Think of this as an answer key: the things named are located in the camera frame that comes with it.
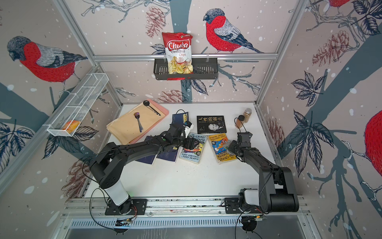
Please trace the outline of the dark blue book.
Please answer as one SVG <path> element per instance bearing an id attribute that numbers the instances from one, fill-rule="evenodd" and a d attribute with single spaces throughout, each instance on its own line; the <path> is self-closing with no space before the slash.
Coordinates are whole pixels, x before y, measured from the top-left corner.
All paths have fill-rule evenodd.
<path id="1" fill-rule="evenodd" d="M 160 154 L 157 154 L 156 158 L 166 160 L 169 162 L 176 162 L 177 160 L 177 155 L 178 155 L 178 150 L 173 149 L 169 152 L 162 152 Z"/>
<path id="2" fill-rule="evenodd" d="M 145 164 L 152 165 L 154 163 L 155 158 L 156 158 L 156 154 L 149 155 L 149 156 L 146 156 L 146 157 L 142 157 L 142 158 L 140 158 L 140 159 L 138 159 L 136 161 L 140 162 L 140 163 L 145 163 Z"/>

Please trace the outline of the blue book yellow label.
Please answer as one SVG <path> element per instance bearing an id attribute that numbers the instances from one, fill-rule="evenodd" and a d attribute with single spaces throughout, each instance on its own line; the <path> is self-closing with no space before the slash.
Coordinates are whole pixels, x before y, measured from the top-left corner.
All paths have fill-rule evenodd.
<path id="1" fill-rule="evenodd" d="M 184 125 L 189 120 L 189 113 L 178 113 L 172 115 L 172 123 L 178 125 Z"/>

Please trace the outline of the yellow orange treehouse book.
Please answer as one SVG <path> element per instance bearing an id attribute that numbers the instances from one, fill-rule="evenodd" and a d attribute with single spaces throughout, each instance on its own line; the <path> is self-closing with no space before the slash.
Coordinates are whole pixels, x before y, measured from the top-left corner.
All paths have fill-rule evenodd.
<path id="1" fill-rule="evenodd" d="M 223 146 L 229 139 L 225 133 L 213 134 L 208 136 L 208 140 L 211 143 L 212 150 L 215 154 L 218 164 L 234 161 L 237 159 L 235 154 L 229 153 Z"/>

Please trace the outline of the colourful treehouse book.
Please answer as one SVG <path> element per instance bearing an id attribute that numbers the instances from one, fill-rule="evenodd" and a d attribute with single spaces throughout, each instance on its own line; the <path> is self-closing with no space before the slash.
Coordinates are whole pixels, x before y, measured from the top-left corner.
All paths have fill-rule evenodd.
<path id="1" fill-rule="evenodd" d="M 181 148 L 178 155 L 180 159 L 199 164 L 201 161 L 201 155 L 203 148 L 207 141 L 207 136 L 203 134 L 190 133 L 188 138 L 194 139 L 191 149 Z"/>

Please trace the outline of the grey striped cloth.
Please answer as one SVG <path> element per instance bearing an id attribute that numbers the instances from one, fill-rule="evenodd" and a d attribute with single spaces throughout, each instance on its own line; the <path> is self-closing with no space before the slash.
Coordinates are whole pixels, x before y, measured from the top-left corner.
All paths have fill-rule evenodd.
<path id="1" fill-rule="evenodd" d="M 229 153 L 234 154 L 234 148 L 235 148 L 235 141 L 229 140 L 226 144 L 223 146 Z"/>

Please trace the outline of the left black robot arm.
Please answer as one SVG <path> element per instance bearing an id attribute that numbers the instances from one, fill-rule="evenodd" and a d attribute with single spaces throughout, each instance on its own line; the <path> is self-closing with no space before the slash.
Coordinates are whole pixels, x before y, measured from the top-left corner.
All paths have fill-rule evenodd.
<path id="1" fill-rule="evenodd" d="M 183 125 L 172 123 L 167 131 L 147 141 L 126 145 L 108 143 L 90 162 L 90 172 L 116 206 L 130 205 L 131 197 L 120 180 L 124 166 L 146 156 L 171 151 L 174 147 L 194 148 L 197 140 L 189 137 L 193 126 L 190 121 Z"/>

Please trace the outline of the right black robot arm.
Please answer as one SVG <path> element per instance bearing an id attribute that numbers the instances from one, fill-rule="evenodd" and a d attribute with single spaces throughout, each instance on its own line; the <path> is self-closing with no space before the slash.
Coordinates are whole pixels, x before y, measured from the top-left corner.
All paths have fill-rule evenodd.
<path id="1" fill-rule="evenodd" d="M 299 202 L 291 170 L 266 159 L 257 148 L 251 146 L 251 137 L 250 132 L 239 132 L 237 140 L 228 147 L 229 152 L 250 165 L 259 176 L 258 189 L 240 190 L 239 208 L 264 214 L 297 212 Z"/>

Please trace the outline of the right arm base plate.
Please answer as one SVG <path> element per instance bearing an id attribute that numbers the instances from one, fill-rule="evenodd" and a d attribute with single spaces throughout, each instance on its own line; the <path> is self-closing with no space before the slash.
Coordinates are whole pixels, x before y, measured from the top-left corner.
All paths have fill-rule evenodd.
<path id="1" fill-rule="evenodd" d="M 259 206 L 242 203 L 238 197 L 224 198 L 222 205 L 224 206 L 226 214 L 263 214 Z"/>

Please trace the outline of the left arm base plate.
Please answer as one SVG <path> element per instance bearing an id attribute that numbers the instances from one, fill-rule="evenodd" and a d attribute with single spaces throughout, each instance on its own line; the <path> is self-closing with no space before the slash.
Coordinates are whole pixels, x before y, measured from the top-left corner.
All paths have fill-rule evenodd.
<path id="1" fill-rule="evenodd" d="M 126 202 L 124 202 L 120 206 L 117 206 L 111 199 L 108 199 L 105 215 L 144 215 L 146 211 L 147 202 L 147 199 L 129 198 Z"/>

